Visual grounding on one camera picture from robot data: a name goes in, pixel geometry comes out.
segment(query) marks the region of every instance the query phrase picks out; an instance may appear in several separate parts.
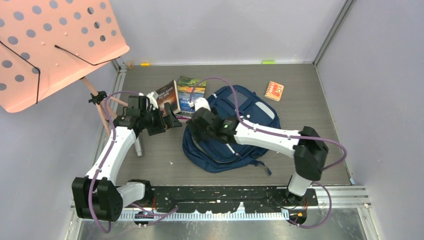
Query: backpack strap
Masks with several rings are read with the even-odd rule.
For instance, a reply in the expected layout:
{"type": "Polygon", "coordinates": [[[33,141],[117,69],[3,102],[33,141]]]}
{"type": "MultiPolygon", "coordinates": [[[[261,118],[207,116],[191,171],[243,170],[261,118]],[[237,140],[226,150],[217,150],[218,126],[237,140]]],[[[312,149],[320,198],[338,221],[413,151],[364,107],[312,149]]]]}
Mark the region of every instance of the backpack strap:
{"type": "Polygon", "coordinates": [[[253,164],[255,167],[257,167],[258,165],[262,165],[262,166],[264,166],[266,168],[266,171],[268,172],[268,175],[271,176],[271,174],[273,174],[271,172],[271,170],[267,166],[265,166],[265,163],[263,161],[258,161],[258,160],[255,159],[250,164],[253,164]]]}

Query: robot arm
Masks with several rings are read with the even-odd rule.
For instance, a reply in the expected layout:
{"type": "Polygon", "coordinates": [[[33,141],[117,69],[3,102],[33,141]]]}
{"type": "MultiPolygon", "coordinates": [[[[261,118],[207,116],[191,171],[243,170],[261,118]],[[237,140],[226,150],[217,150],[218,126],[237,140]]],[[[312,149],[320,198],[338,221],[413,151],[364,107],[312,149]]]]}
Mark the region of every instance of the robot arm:
{"type": "Polygon", "coordinates": [[[134,180],[118,188],[115,187],[115,184],[124,157],[144,129],[147,129],[149,136],[152,136],[164,133],[166,129],[182,126],[171,111],[169,103],[164,105],[166,116],[163,116],[163,112],[158,108],[156,102],[157,97],[156,92],[151,92],[147,96],[142,93],[139,96],[130,96],[128,107],[113,121],[116,132],[115,139],[111,134],[105,148],[86,176],[76,177],[72,182],[72,193],[78,217],[92,219],[88,206],[89,188],[92,181],[95,181],[94,188],[96,189],[92,197],[93,208],[99,220],[115,222],[120,217],[123,208],[145,198],[145,193],[150,187],[148,181],[134,180]],[[105,156],[103,167],[94,179],[100,162],[105,156]]]}
{"type": "Polygon", "coordinates": [[[212,112],[213,110],[211,111],[205,98],[196,99],[192,106],[196,112],[187,123],[197,142],[214,138],[223,144],[236,143],[274,150],[294,159],[295,173],[291,176],[285,193],[290,203],[299,204],[312,181],[321,179],[329,151],[325,143],[277,135],[319,137],[313,128],[305,126],[302,131],[284,130],[262,126],[245,119],[243,123],[249,126],[247,127],[240,124],[236,116],[221,119],[212,112]],[[256,129],[276,135],[259,132],[256,129]]]}

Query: black clamp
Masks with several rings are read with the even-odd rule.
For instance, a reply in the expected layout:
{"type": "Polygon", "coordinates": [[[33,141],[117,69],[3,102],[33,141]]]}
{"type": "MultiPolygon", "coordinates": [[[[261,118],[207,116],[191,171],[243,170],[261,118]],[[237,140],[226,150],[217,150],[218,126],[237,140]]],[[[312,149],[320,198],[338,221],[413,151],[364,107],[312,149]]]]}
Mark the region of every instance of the black clamp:
{"type": "Polygon", "coordinates": [[[89,103],[93,103],[94,105],[100,105],[100,103],[103,101],[103,99],[105,99],[108,95],[106,94],[105,91],[98,91],[98,94],[96,96],[94,96],[92,93],[90,93],[91,95],[91,99],[88,100],[89,103]]]}

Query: book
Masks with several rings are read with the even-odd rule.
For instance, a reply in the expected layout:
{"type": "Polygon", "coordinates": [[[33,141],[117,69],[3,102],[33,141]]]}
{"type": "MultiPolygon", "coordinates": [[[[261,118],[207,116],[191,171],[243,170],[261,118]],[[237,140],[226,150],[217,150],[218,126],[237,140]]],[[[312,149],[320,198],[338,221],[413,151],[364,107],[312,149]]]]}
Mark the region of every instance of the book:
{"type": "Polygon", "coordinates": [[[273,81],[269,81],[268,88],[265,92],[265,98],[269,98],[278,102],[281,99],[281,95],[283,95],[283,89],[283,85],[273,81]]]}
{"type": "Polygon", "coordinates": [[[175,80],[172,80],[170,83],[156,90],[156,93],[159,95],[156,101],[161,111],[163,111],[165,103],[169,103],[174,114],[181,111],[180,102],[178,100],[177,82],[175,80]]]}
{"type": "MultiPolygon", "coordinates": [[[[201,79],[194,79],[185,76],[180,76],[177,84],[179,106],[181,107],[181,112],[178,114],[183,117],[191,118],[195,113],[194,109],[191,109],[189,106],[190,94],[193,90],[193,87],[200,82],[201,79]]],[[[205,96],[206,90],[206,81],[202,82],[199,86],[196,87],[193,93],[192,101],[198,98],[205,96]]]]}

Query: round hole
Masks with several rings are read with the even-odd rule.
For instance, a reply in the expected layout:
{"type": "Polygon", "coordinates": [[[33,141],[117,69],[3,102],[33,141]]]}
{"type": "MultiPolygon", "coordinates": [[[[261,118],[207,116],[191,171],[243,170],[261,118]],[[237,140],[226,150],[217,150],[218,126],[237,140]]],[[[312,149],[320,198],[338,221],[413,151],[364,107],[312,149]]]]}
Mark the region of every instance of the round hole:
{"type": "Polygon", "coordinates": [[[73,14],[73,17],[74,17],[76,20],[80,20],[80,19],[81,19],[81,14],[80,14],[79,12],[75,12],[75,13],[73,14]]]}
{"type": "Polygon", "coordinates": [[[16,75],[14,79],[16,82],[23,82],[25,80],[25,77],[22,75],[16,75]]]}
{"type": "Polygon", "coordinates": [[[29,29],[29,30],[26,31],[26,35],[30,38],[33,38],[33,37],[36,36],[36,32],[32,29],[29,29]]]}
{"type": "Polygon", "coordinates": [[[41,14],[41,7],[35,5],[32,7],[32,12],[35,14],[41,14]]]}
{"type": "Polygon", "coordinates": [[[58,2],[57,1],[52,0],[52,1],[50,1],[49,4],[50,4],[50,7],[52,9],[57,9],[58,8],[58,2]]]}
{"type": "Polygon", "coordinates": [[[44,28],[44,30],[46,30],[46,31],[51,31],[52,30],[52,25],[50,25],[50,23],[45,23],[44,25],[43,25],[43,28],[44,28]]]}
{"type": "Polygon", "coordinates": [[[18,39],[15,36],[8,37],[7,41],[12,45],[18,44],[18,39]]]}
{"type": "Polygon", "coordinates": [[[25,60],[29,60],[30,59],[30,54],[29,53],[27,53],[27,52],[23,52],[23,53],[21,53],[21,55],[20,55],[21,57],[23,57],[23,59],[25,59],[25,60]]]}
{"type": "Polygon", "coordinates": [[[9,60],[4,60],[3,62],[1,62],[1,65],[4,67],[4,68],[11,68],[12,66],[13,66],[13,63],[11,62],[11,61],[9,61],[9,60]]]}
{"type": "Polygon", "coordinates": [[[14,19],[19,20],[19,21],[24,20],[24,14],[20,11],[15,11],[13,13],[13,17],[14,17],[14,19]]]}
{"type": "Polygon", "coordinates": [[[61,18],[59,18],[59,23],[62,24],[62,25],[66,25],[68,23],[68,21],[66,20],[66,18],[61,17],[61,18]]]}

